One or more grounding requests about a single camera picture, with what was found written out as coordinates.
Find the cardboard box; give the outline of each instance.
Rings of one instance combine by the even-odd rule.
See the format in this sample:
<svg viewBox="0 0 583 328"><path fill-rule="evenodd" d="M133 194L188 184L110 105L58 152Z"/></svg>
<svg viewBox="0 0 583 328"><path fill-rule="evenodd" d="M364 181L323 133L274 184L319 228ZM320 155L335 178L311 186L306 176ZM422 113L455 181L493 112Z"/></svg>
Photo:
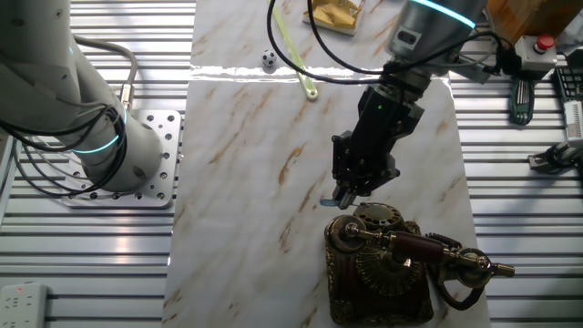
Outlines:
<svg viewBox="0 0 583 328"><path fill-rule="evenodd" d="M515 43L521 36L557 37L583 9L583 0L489 0L496 33Z"/></svg>

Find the marble surface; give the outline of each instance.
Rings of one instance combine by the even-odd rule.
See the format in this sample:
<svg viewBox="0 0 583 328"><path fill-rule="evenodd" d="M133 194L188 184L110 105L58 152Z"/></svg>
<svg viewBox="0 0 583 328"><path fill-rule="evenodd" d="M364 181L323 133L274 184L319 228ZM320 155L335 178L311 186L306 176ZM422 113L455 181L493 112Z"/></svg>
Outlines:
<svg viewBox="0 0 583 328"><path fill-rule="evenodd" d="M304 1L280 1L307 67L360 77L337 68L317 47L302 22ZM369 0L355 37L322 34L346 61L380 67L402 3ZM364 86L318 83L320 98L310 102L293 71L281 63L264 70L266 11L260 0L197 4L164 328L336 326L323 229L353 209L324 208L319 199L335 186L331 136L353 129ZM357 201L390 204L422 233L475 247L447 80L435 79L417 104L424 116L393 151L401 177ZM458 282L448 286L458 299L468 294ZM490 326L485 296L466 312L448 309L433 288L432 300L435 316L426 327Z"/></svg>

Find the red emergency stop button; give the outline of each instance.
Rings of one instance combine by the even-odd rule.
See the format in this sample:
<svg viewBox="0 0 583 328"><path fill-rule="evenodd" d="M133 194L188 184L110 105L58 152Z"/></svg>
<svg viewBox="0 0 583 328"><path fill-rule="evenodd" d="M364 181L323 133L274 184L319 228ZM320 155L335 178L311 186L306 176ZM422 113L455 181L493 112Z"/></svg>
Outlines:
<svg viewBox="0 0 583 328"><path fill-rule="evenodd" d="M551 35L542 35L538 37L537 48L543 52L555 46L555 38Z"/></svg>

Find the power strip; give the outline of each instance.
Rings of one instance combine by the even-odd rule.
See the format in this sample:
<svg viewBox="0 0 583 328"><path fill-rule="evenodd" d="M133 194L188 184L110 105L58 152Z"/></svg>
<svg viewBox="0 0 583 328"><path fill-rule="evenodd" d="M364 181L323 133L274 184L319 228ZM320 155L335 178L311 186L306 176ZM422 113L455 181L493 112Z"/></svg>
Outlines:
<svg viewBox="0 0 583 328"><path fill-rule="evenodd" d="M5 286L0 290L1 328L43 328L46 286L37 282Z"/></svg>
<svg viewBox="0 0 583 328"><path fill-rule="evenodd" d="M567 140L571 148L583 148L583 103L568 101L564 105Z"/></svg>

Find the antique telephone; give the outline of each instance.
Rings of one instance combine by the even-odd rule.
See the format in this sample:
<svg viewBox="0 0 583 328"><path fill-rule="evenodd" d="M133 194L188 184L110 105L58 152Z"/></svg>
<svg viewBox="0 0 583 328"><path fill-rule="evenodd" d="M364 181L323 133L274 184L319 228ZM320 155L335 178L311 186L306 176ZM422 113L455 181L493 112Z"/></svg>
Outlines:
<svg viewBox="0 0 583 328"><path fill-rule="evenodd" d="M515 274L514 267L492 263L478 249L437 234L421 236L415 222L380 203L361 203L353 215L334 218L324 236L331 316L338 324L431 320L425 270L459 311L478 301L492 276ZM445 288L450 280L471 288L470 295L457 301Z"/></svg>

